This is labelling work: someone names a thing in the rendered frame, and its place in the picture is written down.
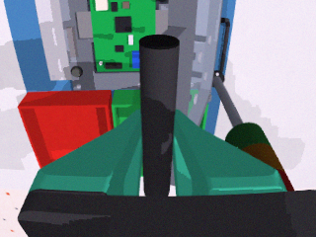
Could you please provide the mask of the green bin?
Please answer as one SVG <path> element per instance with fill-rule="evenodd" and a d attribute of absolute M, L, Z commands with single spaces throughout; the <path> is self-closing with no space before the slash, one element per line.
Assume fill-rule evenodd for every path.
<path fill-rule="evenodd" d="M 115 90 L 112 101 L 114 128 L 127 119 L 133 112 L 140 109 L 118 107 L 140 107 L 140 90 Z M 202 129 L 205 129 L 207 109 L 208 104 L 199 126 Z"/>

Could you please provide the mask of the red square tray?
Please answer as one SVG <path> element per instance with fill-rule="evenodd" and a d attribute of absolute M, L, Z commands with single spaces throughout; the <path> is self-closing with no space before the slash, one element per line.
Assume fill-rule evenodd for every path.
<path fill-rule="evenodd" d="M 112 90 L 28 92 L 18 106 L 42 168 L 114 128 Z"/>

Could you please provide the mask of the green circuit board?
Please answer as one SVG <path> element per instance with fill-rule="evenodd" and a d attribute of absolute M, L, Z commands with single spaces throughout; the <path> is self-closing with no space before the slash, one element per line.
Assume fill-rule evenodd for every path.
<path fill-rule="evenodd" d="M 155 35 L 156 0 L 90 0 L 90 9 L 97 72 L 139 71 L 139 40 Z"/>

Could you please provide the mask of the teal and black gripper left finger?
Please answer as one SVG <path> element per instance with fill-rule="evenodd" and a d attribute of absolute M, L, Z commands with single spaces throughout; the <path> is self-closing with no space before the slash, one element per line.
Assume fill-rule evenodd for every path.
<path fill-rule="evenodd" d="M 139 196 L 141 168 L 138 109 L 117 127 L 40 168 L 29 192 L 46 189 Z"/>

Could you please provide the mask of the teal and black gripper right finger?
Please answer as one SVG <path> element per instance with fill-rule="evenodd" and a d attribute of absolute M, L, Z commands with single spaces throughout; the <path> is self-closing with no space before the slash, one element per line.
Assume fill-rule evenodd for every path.
<path fill-rule="evenodd" d="M 287 192 L 277 169 L 200 128 L 180 110 L 173 166 L 176 196 Z"/>

